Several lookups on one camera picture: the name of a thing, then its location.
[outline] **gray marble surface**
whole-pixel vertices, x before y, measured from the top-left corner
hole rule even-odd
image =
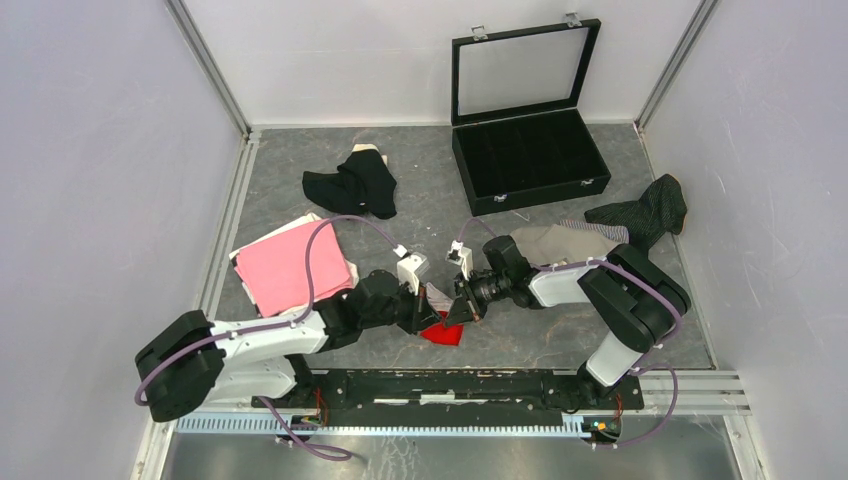
[[[602,195],[522,208],[481,217],[496,232],[508,234],[526,225],[549,225],[564,218],[583,218],[587,209],[638,198],[651,182],[647,159],[630,125],[590,125],[612,180]],[[389,157],[389,170],[398,181],[398,215],[375,221],[410,250],[430,259],[423,281],[432,281],[452,295],[457,267],[445,253],[471,215],[453,158],[450,127],[390,127],[266,130],[262,133],[235,246],[242,246],[308,212],[332,214],[303,195],[304,170],[335,172],[355,143],[373,143]],[[360,272],[382,268],[395,273],[397,257],[370,227],[361,223],[335,225],[344,255]],[[478,268],[487,267],[480,248],[487,234],[477,226],[466,233],[466,246],[475,252]],[[672,278],[683,282],[680,257],[670,235],[650,252],[651,260]],[[218,305],[219,320],[255,318],[256,311],[228,268]],[[652,353],[676,367],[711,366],[695,312],[684,317],[675,340]],[[410,336],[397,327],[362,334],[343,349],[310,355],[313,368],[577,368],[607,333],[589,304],[560,305],[541,311],[516,307],[510,300],[490,305],[483,322],[468,324],[458,347],[440,346]]]

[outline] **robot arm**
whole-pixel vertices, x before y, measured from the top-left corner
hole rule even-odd
[[[610,332],[578,369],[581,398],[589,404],[608,395],[675,326],[672,313],[628,277],[661,295],[679,315],[691,307],[689,296],[680,285],[627,244],[613,249],[605,259],[590,259],[559,269],[531,266],[508,235],[487,242],[483,253],[492,269],[471,270],[469,262],[465,262],[464,272],[454,281],[458,298],[447,324],[480,320],[489,303],[506,297],[525,308],[591,303]]]
[[[282,397],[308,383],[311,372],[304,354],[350,345],[367,328],[398,325],[413,334],[441,321],[420,300],[419,289],[424,287],[418,275],[426,267],[424,256],[407,255],[398,262],[402,283],[389,272],[375,270],[354,289],[315,302],[297,323],[293,320],[302,310],[243,322],[210,322],[200,310],[183,314],[136,355],[142,379],[199,340],[217,340],[180,358],[151,381],[145,393],[153,419],[170,421],[202,404],[253,395]],[[287,321],[288,327],[268,328]]]

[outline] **cable clip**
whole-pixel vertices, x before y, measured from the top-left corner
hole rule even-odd
[[[395,252],[395,255],[397,255],[398,257],[403,258],[406,256],[406,253],[409,250],[407,250],[406,247],[398,243],[398,246],[393,248],[392,251]]]
[[[458,241],[454,240],[453,242],[451,242],[451,248],[450,248],[450,250],[448,250],[448,254],[445,257],[445,260],[447,260],[450,263],[453,263],[454,265],[461,265],[462,259],[459,258],[459,252],[461,252],[461,251],[462,251],[462,242],[458,242]]]
[[[277,445],[286,444],[289,446],[289,448],[294,448],[294,442],[291,439],[285,440],[283,438],[277,437],[274,439],[274,443],[276,443]]]

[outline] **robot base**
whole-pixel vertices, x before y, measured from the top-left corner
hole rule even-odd
[[[315,408],[320,388],[330,425],[374,427],[556,426],[574,410],[616,410],[619,394],[625,410],[645,407],[636,377],[623,377],[595,405],[580,400],[580,383],[553,370],[331,369],[273,404]],[[265,408],[256,398],[252,406]]]

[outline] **black cloth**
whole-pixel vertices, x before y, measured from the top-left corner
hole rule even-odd
[[[627,227],[630,244],[647,253],[665,232],[679,235],[683,231],[686,212],[680,182],[665,174],[654,180],[639,200],[611,203],[583,215],[590,223]]]
[[[336,167],[339,173],[303,172],[303,193],[315,204],[335,213],[377,218],[397,215],[395,187],[380,152],[374,149],[353,152]]]

